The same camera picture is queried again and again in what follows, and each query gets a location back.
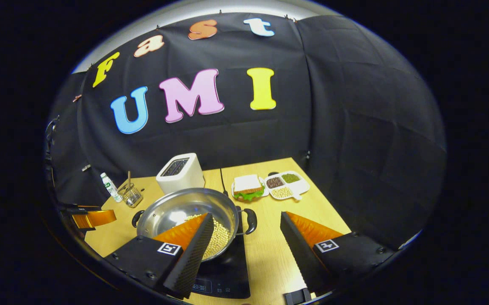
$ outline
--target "pan handle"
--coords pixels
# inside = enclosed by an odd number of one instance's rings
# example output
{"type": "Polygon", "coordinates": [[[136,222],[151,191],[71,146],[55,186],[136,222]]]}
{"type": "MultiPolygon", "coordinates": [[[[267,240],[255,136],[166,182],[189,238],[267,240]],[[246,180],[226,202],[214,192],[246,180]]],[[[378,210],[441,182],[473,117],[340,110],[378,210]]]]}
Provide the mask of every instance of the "pan handle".
{"type": "Polygon", "coordinates": [[[132,218],[132,226],[134,228],[137,227],[137,221],[139,220],[139,217],[141,217],[141,214],[144,213],[144,210],[138,211],[132,218]]]}
{"type": "Polygon", "coordinates": [[[246,214],[248,215],[248,217],[246,217],[246,222],[248,222],[248,230],[246,230],[246,232],[243,233],[237,233],[236,235],[244,235],[244,234],[248,235],[254,232],[254,230],[256,230],[257,228],[256,212],[250,210],[249,208],[245,208],[244,210],[238,210],[237,212],[242,213],[243,211],[246,212],[246,214]]]}

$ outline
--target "blue letter u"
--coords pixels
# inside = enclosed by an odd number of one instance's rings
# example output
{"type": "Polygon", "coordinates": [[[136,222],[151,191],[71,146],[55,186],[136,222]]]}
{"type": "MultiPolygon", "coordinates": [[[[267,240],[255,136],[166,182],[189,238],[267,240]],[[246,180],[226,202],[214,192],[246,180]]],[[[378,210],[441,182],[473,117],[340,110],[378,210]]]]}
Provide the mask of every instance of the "blue letter u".
{"type": "Polygon", "coordinates": [[[121,133],[130,134],[136,133],[141,130],[148,121],[148,110],[146,108],[146,101],[144,100],[144,93],[147,91],[147,87],[139,87],[132,91],[130,94],[132,98],[135,99],[135,104],[137,106],[138,116],[133,122],[128,120],[126,115],[126,97],[119,97],[111,103],[111,108],[114,112],[114,119],[116,120],[116,126],[121,133]]]}

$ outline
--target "wooden table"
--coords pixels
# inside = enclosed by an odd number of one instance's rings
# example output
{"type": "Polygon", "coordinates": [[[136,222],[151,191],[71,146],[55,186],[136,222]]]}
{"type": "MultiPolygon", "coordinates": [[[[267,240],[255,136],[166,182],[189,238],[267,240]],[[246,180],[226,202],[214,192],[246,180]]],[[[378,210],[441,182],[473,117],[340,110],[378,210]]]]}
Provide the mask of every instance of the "wooden table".
{"type": "MultiPolygon", "coordinates": [[[[222,299],[192,293],[185,302],[198,305],[285,305],[283,294],[306,287],[304,280],[295,263],[285,238],[280,230],[281,212],[288,211],[319,222],[342,234],[350,229],[339,216],[333,206],[308,178],[304,171],[292,158],[233,166],[222,169],[225,188],[229,198],[241,208],[250,208],[256,212],[258,226],[249,235],[244,236],[246,248],[246,263],[250,281],[251,296],[248,299],[222,299]],[[293,198],[277,200],[262,197],[258,201],[247,203],[237,201],[231,196],[231,184],[238,176],[257,174],[266,178],[270,172],[298,172],[310,184],[310,190],[302,194],[301,201],[293,198]]],[[[223,191],[220,170],[204,170],[205,188],[223,191]]],[[[136,212],[145,210],[150,204],[163,196],[163,191],[157,185],[156,177],[132,178],[132,183],[142,192],[143,200],[136,208],[130,208],[124,203],[116,203],[112,197],[102,206],[103,210],[114,210],[116,221],[86,234],[85,241],[99,255],[105,257],[136,236],[136,229],[131,220],[136,212]]],[[[243,222],[243,230],[248,224],[243,222]]]]}

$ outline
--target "pink letter m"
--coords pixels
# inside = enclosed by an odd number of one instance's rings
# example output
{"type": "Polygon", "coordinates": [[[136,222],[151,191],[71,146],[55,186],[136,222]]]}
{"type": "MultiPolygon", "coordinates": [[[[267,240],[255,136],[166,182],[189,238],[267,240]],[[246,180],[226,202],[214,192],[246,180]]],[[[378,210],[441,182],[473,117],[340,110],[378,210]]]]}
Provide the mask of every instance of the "pink letter m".
{"type": "Polygon", "coordinates": [[[189,116],[196,110],[197,99],[200,98],[200,114],[217,114],[223,111],[224,105],[218,99],[216,91],[217,69],[206,69],[196,75],[192,89],[188,89],[180,79],[174,77],[160,83],[160,89],[165,91],[167,116],[165,122],[175,123],[182,120],[184,115],[177,108],[177,103],[189,116]]]}

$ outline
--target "white plate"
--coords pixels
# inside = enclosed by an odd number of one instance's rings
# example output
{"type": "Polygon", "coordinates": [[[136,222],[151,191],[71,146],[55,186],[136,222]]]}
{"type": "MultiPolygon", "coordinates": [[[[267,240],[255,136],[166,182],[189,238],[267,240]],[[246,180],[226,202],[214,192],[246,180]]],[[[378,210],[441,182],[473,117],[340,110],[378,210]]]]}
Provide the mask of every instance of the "white plate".
{"type": "MultiPolygon", "coordinates": [[[[265,183],[263,178],[261,178],[259,176],[258,176],[258,178],[260,180],[260,183],[265,187],[265,189],[263,189],[263,195],[261,195],[261,197],[269,196],[269,188],[267,187],[267,184],[265,183]]],[[[235,183],[233,182],[231,184],[231,196],[233,196],[233,198],[235,198],[235,194],[233,193],[234,189],[235,189],[235,183]]]]}
{"type": "MultiPolygon", "coordinates": [[[[296,195],[295,197],[298,200],[300,200],[300,195],[302,193],[306,193],[310,189],[310,184],[308,184],[308,182],[306,180],[304,180],[304,178],[301,175],[297,174],[296,172],[294,172],[292,170],[288,170],[286,172],[280,172],[279,174],[268,176],[265,179],[269,180],[270,178],[274,178],[274,177],[278,177],[280,180],[282,180],[282,183],[284,185],[275,187],[273,189],[282,189],[284,187],[288,187],[291,190],[291,192],[294,195],[296,195]],[[284,180],[284,178],[282,178],[282,175],[285,175],[285,174],[293,174],[293,175],[297,176],[299,178],[299,180],[298,181],[295,181],[295,182],[287,183],[284,180]]],[[[269,187],[267,186],[267,183],[265,183],[265,188],[266,189],[269,189],[269,187]]],[[[283,200],[283,199],[287,199],[287,198],[293,197],[293,196],[276,197],[275,195],[273,195],[273,189],[269,189],[269,193],[271,194],[271,196],[273,196],[274,199],[283,200]]]]}

